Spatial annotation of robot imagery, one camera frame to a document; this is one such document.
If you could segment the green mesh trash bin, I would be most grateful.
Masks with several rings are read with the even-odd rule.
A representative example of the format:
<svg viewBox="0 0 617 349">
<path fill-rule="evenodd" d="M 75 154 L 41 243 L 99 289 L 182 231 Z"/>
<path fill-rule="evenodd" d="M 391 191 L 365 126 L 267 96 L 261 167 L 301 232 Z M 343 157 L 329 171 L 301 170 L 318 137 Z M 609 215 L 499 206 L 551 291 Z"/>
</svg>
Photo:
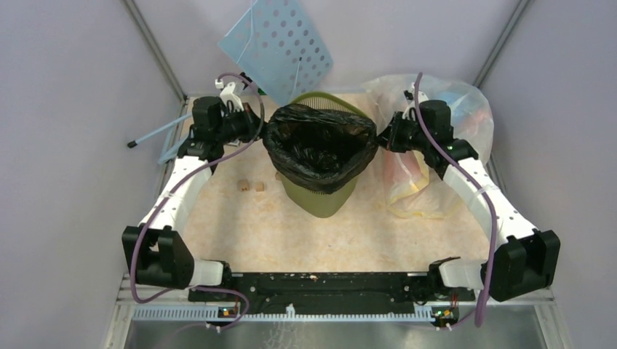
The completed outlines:
<svg viewBox="0 0 617 349">
<path fill-rule="evenodd" d="M 358 116 L 369 116 L 358 107 L 326 92 L 307 92 L 297 96 L 292 103 L 306 105 L 318 110 L 334 110 L 354 113 Z M 301 209 L 318 218 L 332 217 L 348 201 L 354 192 L 358 176 L 347 182 L 340 190 L 326 194 L 302 188 L 277 172 L 287 196 Z"/>
</svg>

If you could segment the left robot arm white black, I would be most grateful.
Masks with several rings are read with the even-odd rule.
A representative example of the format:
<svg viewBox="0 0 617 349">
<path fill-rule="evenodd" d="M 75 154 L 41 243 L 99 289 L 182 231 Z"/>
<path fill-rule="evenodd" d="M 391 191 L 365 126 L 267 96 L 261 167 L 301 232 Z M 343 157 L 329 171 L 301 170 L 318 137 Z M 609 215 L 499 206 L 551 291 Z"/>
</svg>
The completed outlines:
<svg viewBox="0 0 617 349">
<path fill-rule="evenodd" d="M 194 257 L 183 231 L 200 190 L 217 165 L 232 157 L 225 153 L 225 145 L 235 141 L 252 145 L 265 125 L 265 111 L 235 97 L 200 97 L 191 116 L 193 124 L 172 159 L 167 184 L 142 221 L 125 228 L 122 245 L 133 293 L 139 285 L 165 290 L 205 286 L 212 298 L 221 301 L 234 288 L 225 276 L 227 264 Z"/>
</svg>

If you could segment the yellow translucent trash bag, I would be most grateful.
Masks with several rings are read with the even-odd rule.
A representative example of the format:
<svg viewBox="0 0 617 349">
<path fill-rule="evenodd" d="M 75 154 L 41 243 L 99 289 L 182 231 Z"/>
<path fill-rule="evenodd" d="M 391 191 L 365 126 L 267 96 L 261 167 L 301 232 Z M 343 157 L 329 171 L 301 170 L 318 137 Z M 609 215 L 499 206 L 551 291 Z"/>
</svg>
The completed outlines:
<svg viewBox="0 0 617 349">
<path fill-rule="evenodd" d="M 428 167 L 418 151 L 382 151 L 386 208 L 400 218 L 443 219 L 462 206 L 462 200 Z"/>
</svg>

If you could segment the black trash bag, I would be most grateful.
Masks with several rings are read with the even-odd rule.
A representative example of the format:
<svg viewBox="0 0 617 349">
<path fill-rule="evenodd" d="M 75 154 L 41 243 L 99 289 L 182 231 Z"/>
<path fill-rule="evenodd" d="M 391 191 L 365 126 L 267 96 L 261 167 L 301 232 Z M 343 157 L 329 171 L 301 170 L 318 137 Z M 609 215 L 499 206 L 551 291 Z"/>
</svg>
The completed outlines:
<svg viewBox="0 0 617 349">
<path fill-rule="evenodd" d="M 366 116 L 294 103 L 271 116 L 263 145 L 282 176 L 307 190 L 331 194 L 374 159 L 376 130 Z"/>
</svg>

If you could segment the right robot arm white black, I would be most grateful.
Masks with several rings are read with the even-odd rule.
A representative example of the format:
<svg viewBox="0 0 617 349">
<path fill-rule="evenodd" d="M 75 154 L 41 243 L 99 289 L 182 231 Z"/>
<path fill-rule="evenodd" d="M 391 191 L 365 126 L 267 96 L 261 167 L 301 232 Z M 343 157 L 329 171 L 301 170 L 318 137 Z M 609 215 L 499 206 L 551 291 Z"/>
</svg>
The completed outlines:
<svg viewBox="0 0 617 349">
<path fill-rule="evenodd" d="M 395 112 L 378 136 L 378 144 L 391 153 L 419 152 L 465 203 L 490 243 L 486 260 L 449 257 L 434 262 L 426 280 L 428 293 L 445 300 L 456 288 L 467 288 L 503 302 L 551 286 L 559 237 L 537 228 L 510 203 L 478 152 L 467 140 L 454 137 L 450 117 L 446 102 L 427 100 Z"/>
</svg>

